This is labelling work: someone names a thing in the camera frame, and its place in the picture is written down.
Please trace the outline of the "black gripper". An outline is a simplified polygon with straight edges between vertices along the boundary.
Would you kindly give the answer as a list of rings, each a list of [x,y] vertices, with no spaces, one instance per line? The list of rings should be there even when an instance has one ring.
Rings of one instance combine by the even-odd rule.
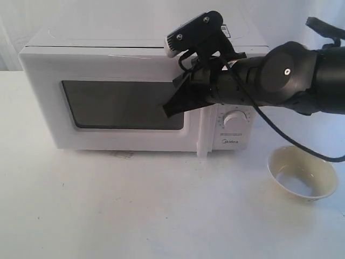
[[[251,105],[250,98],[257,105],[267,104],[255,83],[263,56],[233,60],[229,62],[231,71],[214,60],[209,71],[193,59],[193,74],[181,74],[172,81],[175,92],[162,106],[168,118],[213,104]]]

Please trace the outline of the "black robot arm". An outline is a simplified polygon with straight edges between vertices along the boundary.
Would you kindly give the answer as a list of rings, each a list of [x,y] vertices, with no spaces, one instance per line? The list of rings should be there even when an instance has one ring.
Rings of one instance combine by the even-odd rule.
[[[288,42],[261,57],[176,79],[177,91],[163,105],[167,116],[213,104],[283,107],[303,115],[344,114],[344,48],[308,50]]]

